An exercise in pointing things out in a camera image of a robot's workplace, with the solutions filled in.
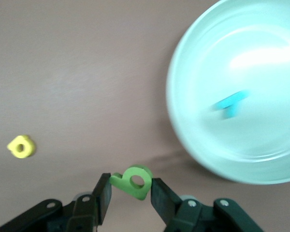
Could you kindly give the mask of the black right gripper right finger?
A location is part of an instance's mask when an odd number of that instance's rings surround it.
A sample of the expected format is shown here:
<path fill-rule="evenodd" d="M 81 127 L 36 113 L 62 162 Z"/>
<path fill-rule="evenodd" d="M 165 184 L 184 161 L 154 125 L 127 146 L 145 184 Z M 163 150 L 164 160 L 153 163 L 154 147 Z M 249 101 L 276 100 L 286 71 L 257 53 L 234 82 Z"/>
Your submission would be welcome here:
<path fill-rule="evenodd" d="M 160 178 L 151 186 L 151 204 L 166 232 L 262 232 L 263 229 L 234 200 L 218 198 L 213 206 L 182 200 Z"/>

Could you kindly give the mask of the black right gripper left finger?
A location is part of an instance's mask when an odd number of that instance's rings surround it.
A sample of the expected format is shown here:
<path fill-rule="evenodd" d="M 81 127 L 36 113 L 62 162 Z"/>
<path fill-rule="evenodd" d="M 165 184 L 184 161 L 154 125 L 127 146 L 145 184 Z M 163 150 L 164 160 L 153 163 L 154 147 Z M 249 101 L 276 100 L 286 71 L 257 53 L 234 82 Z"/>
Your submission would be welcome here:
<path fill-rule="evenodd" d="M 44 200 L 0 226 L 0 232 L 96 232 L 111 200 L 110 177 L 103 173 L 92 192 L 65 206 L 56 199 Z"/>

